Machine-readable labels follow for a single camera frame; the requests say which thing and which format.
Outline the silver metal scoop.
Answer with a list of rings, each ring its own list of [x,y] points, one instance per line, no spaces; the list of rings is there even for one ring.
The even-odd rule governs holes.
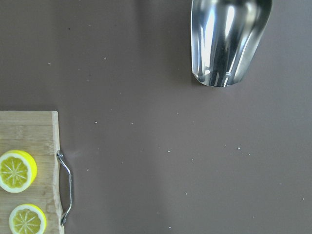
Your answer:
[[[192,73],[198,82],[227,87],[242,81],[272,6],[271,0],[192,1]]]

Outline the bamboo cutting board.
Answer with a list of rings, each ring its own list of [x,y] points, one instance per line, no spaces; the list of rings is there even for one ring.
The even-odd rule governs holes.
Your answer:
[[[9,216],[20,204],[30,203],[42,209],[47,219],[47,234],[63,234],[63,213],[59,195],[60,150],[57,111],[1,111],[0,152],[22,150],[36,161],[34,182],[21,193],[0,191],[0,232],[9,234]]]

